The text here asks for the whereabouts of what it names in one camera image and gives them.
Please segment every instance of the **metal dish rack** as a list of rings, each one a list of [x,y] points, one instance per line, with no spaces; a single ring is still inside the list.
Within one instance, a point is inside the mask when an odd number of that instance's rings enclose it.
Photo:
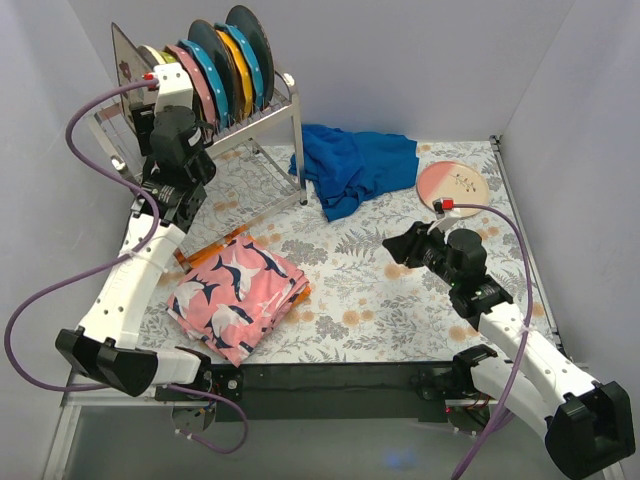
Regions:
[[[213,145],[207,149],[218,171],[205,187],[207,200],[181,246],[184,257],[204,247],[223,244],[225,237],[268,219],[296,201],[307,203],[298,89],[293,77],[277,64],[275,73],[287,94],[274,89],[267,107],[217,132]],[[284,161],[278,163],[256,141],[259,134],[288,119],[293,130],[296,175],[287,173]],[[116,170],[129,180],[138,181],[144,158],[119,102],[88,116],[87,122]]]

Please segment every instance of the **floral tablecloth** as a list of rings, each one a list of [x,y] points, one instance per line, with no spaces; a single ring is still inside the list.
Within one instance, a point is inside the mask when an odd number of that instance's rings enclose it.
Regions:
[[[283,166],[292,153],[285,147],[267,151]],[[487,179],[490,205],[513,218],[489,142],[421,143],[418,156],[419,172],[442,160],[475,168]],[[236,191],[237,185],[225,172],[232,177],[246,175],[251,165],[263,161],[260,158],[248,149],[239,149],[216,160],[220,180],[216,177],[208,186],[208,203],[202,207],[186,245],[192,249],[205,246],[237,226],[233,225],[237,211],[258,208],[255,202],[260,199],[256,200],[255,191],[260,191],[260,179],[256,177],[257,187],[245,194]],[[365,202],[355,214],[329,224],[313,186],[309,186],[309,205],[287,208],[249,232],[269,250],[300,266],[311,282],[312,294],[263,339],[246,363],[451,360],[472,345],[490,344],[453,311],[448,287],[442,281],[425,268],[409,270],[396,265],[382,247],[383,239],[405,232],[414,221],[434,219],[415,189]],[[237,200],[228,201],[229,189]],[[224,200],[217,198],[224,192]],[[483,237],[490,273],[524,309],[524,268],[508,225],[484,212],[457,225]],[[145,313],[139,347],[188,346],[221,361],[204,344],[189,340],[165,313],[164,302],[182,275],[176,263],[168,267],[169,273],[161,277]],[[534,299],[532,323],[551,340],[537,287]]]

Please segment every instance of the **white wall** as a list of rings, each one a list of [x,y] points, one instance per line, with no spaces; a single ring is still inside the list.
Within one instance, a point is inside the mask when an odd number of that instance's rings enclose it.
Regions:
[[[560,333],[640,439],[640,4],[574,4],[503,137]],[[623,462],[640,478],[640,455]]]
[[[162,47],[238,0],[70,0],[114,75],[109,24]],[[573,0],[269,0],[249,5],[298,81],[305,122],[481,139],[501,133]]]
[[[29,294],[116,253],[130,194],[81,165],[64,144],[68,117],[112,85],[67,1],[0,0],[0,39],[4,329]],[[86,132],[79,138],[88,152],[99,151]],[[38,378],[66,382],[69,366],[54,348],[55,336],[78,323],[103,281],[53,294],[19,320],[16,351]],[[24,382],[0,355],[0,477],[40,478],[60,398]]]

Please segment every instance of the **pink cloth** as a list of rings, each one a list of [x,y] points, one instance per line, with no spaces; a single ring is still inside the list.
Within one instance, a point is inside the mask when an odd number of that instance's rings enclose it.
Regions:
[[[192,339],[239,366],[291,309],[309,281],[288,260],[237,237],[189,272],[167,301]]]

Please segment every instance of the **blue towel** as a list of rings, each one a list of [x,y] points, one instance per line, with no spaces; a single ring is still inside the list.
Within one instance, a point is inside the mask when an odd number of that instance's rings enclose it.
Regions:
[[[416,142],[404,135],[303,125],[302,140],[307,178],[330,222],[351,215],[365,200],[416,183]],[[295,155],[289,173],[296,173]]]

